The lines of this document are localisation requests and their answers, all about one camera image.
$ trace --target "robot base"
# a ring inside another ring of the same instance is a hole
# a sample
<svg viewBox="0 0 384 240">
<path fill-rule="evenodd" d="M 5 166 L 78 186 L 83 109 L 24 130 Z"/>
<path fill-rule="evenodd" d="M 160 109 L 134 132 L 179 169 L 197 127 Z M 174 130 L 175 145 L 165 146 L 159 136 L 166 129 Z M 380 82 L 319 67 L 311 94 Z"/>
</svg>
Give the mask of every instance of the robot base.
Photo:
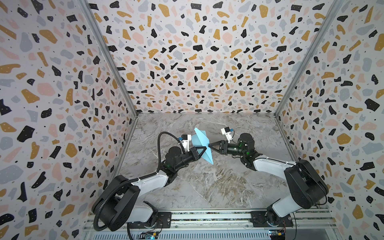
<svg viewBox="0 0 384 240">
<path fill-rule="evenodd" d="M 267 214 L 267 211 L 252 211 L 251 222 L 253 223 L 253 227 L 271 227 L 267 223 L 266 214 Z M 284 221 L 285 221 L 286 227 L 293 227 L 293 222 L 289 214 L 285 217 L 279 218 L 279 220 L 275 223 L 275 225 L 278 225 L 279 227 L 283 227 Z"/>
<path fill-rule="evenodd" d="M 157 214 L 157 219 L 160 219 L 161 221 L 157 222 L 156 230 L 160 230 L 161 228 L 170 228 L 170 221 L 172 219 L 172 213 L 171 212 L 159 212 Z M 132 222 L 129 223 L 130 229 L 143 229 L 146 228 L 142 222 Z"/>
</svg>

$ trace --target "light blue origami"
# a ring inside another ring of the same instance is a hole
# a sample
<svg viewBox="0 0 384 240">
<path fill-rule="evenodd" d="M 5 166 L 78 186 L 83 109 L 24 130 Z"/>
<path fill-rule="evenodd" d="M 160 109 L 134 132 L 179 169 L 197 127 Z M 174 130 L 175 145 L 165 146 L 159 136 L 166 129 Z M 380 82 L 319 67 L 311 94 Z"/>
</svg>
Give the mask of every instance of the light blue origami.
<svg viewBox="0 0 384 240">
<path fill-rule="evenodd" d="M 195 128 L 195 132 L 196 134 L 192 135 L 192 145 L 194 147 L 206 147 L 207 149 L 203 153 L 202 158 L 213 165 L 214 161 L 212 159 L 211 149 L 208 147 L 209 139 L 207 138 L 207 134 L 205 131 L 198 130 L 197 127 Z"/>
</svg>

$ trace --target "side wall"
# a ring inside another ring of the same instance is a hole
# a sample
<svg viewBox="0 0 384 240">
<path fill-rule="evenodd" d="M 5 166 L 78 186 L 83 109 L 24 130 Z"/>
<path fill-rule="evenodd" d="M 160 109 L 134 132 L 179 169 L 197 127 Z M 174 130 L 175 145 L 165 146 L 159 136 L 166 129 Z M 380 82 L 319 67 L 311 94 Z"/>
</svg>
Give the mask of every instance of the side wall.
<svg viewBox="0 0 384 240">
<path fill-rule="evenodd" d="M 89 3 L 138 112 L 271 113 L 332 0 Z"/>
<path fill-rule="evenodd" d="M 383 239 L 383 3 L 345 1 L 278 116 L 344 239 Z"/>
<path fill-rule="evenodd" d="M 79 239 L 130 113 L 77 2 L 0 7 L 0 238 Z"/>
</svg>

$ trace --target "black mounting plate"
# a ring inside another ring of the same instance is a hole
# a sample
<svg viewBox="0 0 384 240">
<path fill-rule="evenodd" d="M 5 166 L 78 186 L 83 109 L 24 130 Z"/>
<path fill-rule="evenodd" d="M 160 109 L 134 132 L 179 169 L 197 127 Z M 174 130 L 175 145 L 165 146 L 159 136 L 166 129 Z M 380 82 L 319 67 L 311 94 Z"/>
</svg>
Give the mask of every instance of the black mounting plate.
<svg viewBox="0 0 384 240">
<path fill-rule="evenodd" d="M 160 219 L 161 221 L 158 221 L 158 226 L 155 230 L 160 230 L 162 228 L 170 228 L 170 221 L 172 220 L 172 212 L 159 212 L 157 214 L 157 219 Z M 143 229 L 147 228 L 144 226 L 142 222 L 133 222 L 129 223 L 130 229 Z"/>
<path fill-rule="evenodd" d="M 260 221 L 261 219 L 266 218 L 265 213 L 266 213 L 266 211 L 252 211 L 251 212 L 251 222 L 253 223 L 253 227 L 271 227 L 267 222 L 257 223 L 257 220 Z M 292 222 L 292 220 L 289 219 L 289 217 L 290 217 L 289 214 L 285 217 L 282 217 L 281 223 L 283 223 L 283 221 L 285 221 L 286 227 L 293 227 L 293 222 Z"/>
</svg>

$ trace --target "blue paper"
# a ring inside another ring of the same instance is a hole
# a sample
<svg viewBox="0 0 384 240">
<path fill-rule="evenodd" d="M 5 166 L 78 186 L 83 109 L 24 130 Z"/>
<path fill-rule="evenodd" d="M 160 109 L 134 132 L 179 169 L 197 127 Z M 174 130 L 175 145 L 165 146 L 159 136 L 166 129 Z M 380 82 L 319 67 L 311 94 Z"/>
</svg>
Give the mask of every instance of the blue paper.
<svg viewBox="0 0 384 240">
<path fill-rule="evenodd" d="M 200 131 L 197 127 L 195 128 L 195 135 L 192 135 L 192 145 L 194 147 L 206 147 L 206 151 L 203 153 L 203 156 L 201 156 L 203 159 L 205 159 L 207 162 L 213 164 L 214 161 L 212 159 L 212 152 L 211 149 L 208 147 L 209 139 L 207 138 L 207 134 L 205 131 Z M 198 153 L 201 153 L 203 150 L 199 149 L 197 150 Z"/>
</svg>

